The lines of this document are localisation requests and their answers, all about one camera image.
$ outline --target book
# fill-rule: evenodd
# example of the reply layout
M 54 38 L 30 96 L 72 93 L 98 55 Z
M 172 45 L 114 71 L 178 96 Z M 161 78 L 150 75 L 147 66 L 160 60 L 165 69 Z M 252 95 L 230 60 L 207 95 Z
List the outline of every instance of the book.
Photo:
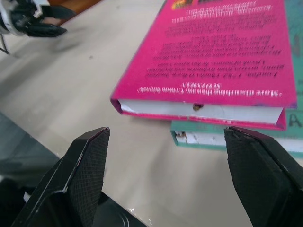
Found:
M 285 8 L 296 78 L 298 109 L 286 110 L 286 131 L 256 131 L 275 138 L 293 156 L 303 157 L 303 23 L 301 20 L 303 5 L 299 0 L 288 0 L 285 1 Z M 227 126 L 173 121 L 171 134 L 179 146 L 226 150 L 223 130 Z
M 296 108 L 282 0 L 166 0 L 117 84 L 118 112 L 285 129 Z

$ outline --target black cable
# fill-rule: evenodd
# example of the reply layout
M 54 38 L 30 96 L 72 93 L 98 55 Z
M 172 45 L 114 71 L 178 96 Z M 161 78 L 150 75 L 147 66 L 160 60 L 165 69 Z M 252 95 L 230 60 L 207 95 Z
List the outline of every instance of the black cable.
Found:
M 9 54 L 9 51 L 8 51 L 6 45 L 5 45 L 4 37 L 3 37 L 2 34 L 0 34 L 0 39 L 1 39 L 2 47 L 3 47 L 3 48 L 0 47 L 0 51 L 3 51 L 6 54 Z

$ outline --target pink book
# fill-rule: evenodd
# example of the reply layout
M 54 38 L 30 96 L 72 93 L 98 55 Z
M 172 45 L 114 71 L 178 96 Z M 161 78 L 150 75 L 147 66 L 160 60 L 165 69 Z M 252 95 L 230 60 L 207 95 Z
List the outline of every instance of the pink book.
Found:
M 283 0 L 166 0 L 111 102 L 165 120 L 286 128 L 297 97 Z

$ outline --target table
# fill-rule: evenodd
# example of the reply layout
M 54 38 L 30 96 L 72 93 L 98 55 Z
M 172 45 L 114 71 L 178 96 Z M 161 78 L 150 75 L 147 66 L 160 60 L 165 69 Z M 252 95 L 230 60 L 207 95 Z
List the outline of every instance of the table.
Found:
M 226 152 L 176 147 L 169 122 L 121 116 L 109 101 L 162 3 L 103 0 L 60 38 L 8 36 L 0 111 L 59 157 L 109 126 L 103 190 L 149 226 L 251 227 Z

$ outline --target teal book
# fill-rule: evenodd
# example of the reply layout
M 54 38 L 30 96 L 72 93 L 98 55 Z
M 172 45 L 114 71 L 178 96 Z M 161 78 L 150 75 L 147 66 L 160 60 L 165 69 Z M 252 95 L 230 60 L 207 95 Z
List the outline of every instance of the teal book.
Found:
M 298 109 L 287 109 L 287 130 L 256 130 L 275 138 L 291 155 L 303 157 L 303 2 L 285 0 Z M 226 150 L 223 129 L 228 125 L 173 121 L 171 134 L 178 146 Z

